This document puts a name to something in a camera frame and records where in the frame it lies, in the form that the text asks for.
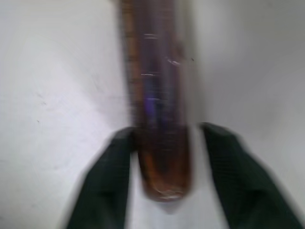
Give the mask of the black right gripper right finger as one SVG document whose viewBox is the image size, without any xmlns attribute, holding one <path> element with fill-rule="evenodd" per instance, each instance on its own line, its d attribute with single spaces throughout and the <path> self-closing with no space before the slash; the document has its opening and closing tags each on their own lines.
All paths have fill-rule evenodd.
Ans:
<svg viewBox="0 0 305 229">
<path fill-rule="evenodd" d="M 228 129 L 202 123 L 213 183 L 230 229 L 305 229 L 265 168 Z"/>
</svg>

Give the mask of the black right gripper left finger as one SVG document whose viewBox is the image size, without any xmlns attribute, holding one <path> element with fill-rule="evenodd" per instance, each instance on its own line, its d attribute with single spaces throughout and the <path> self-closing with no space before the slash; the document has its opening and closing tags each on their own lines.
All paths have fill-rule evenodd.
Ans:
<svg viewBox="0 0 305 229">
<path fill-rule="evenodd" d="M 85 176 L 65 229 L 124 229 L 133 128 L 116 132 Z"/>
</svg>

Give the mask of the brown liquid test tube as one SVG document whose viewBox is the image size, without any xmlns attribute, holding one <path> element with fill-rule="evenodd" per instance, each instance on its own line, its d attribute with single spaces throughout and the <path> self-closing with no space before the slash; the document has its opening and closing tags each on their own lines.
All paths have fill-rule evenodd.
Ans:
<svg viewBox="0 0 305 229">
<path fill-rule="evenodd" d="M 154 201 L 177 201 L 192 182 L 178 0 L 119 3 L 142 186 Z"/>
</svg>

